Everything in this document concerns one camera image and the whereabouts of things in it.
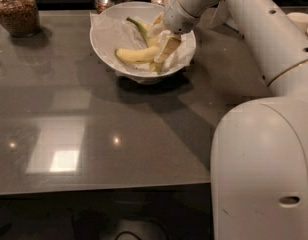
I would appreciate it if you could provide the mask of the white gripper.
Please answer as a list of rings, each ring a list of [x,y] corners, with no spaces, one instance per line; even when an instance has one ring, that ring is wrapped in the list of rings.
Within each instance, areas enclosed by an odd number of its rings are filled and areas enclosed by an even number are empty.
[[[154,56],[154,62],[164,63],[182,42],[181,36],[175,33],[189,33],[198,22],[198,18],[191,16],[182,8],[179,0],[167,0],[163,14],[159,13],[156,16],[147,31],[149,38],[156,37],[155,45],[158,50]]]

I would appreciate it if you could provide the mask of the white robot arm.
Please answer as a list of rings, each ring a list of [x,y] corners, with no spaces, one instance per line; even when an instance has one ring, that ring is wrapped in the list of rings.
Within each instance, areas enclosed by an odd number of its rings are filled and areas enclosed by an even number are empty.
[[[272,0],[168,0],[188,33],[225,1],[271,95],[230,110],[211,146],[214,240],[308,240],[308,37]]]

